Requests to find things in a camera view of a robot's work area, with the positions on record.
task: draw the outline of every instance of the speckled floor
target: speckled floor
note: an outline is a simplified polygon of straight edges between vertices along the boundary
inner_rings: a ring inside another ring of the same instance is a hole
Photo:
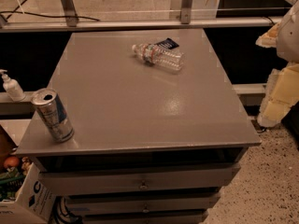
[[[282,124],[260,136],[262,144],[243,156],[205,224],[299,223],[298,144]]]

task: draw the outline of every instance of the gray cabinet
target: gray cabinet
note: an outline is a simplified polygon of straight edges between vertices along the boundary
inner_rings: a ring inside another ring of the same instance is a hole
[[[140,62],[138,43],[171,37],[174,75]],[[52,141],[37,114],[18,155],[84,223],[198,223],[260,138],[202,29],[72,34],[49,87],[75,129]]]

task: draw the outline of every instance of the aluminum can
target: aluminum can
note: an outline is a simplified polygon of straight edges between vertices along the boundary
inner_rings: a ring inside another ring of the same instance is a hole
[[[54,89],[45,88],[34,92],[31,103],[56,142],[64,142],[73,136],[72,124]]]

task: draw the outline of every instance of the soap dispenser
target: soap dispenser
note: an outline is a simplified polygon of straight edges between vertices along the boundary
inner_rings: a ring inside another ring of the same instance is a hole
[[[0,74],[2,74],[3,79],[3,88],[6,90],[7,94],[13,101],[21,101],[25,98],[25,93],[19,85],[18,81],[10,78],[7,74],[5,74],[7,70],[1,70]]]

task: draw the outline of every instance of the plastic water bottle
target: plastic water bottle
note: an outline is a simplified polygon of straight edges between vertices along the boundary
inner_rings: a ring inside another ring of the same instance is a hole
[[[184,54],[164,49],[154,44],[139,44],[132,46],[133,52],[140,60],[152,65],[159,65],[170,72],[178,72],[183,65]]]

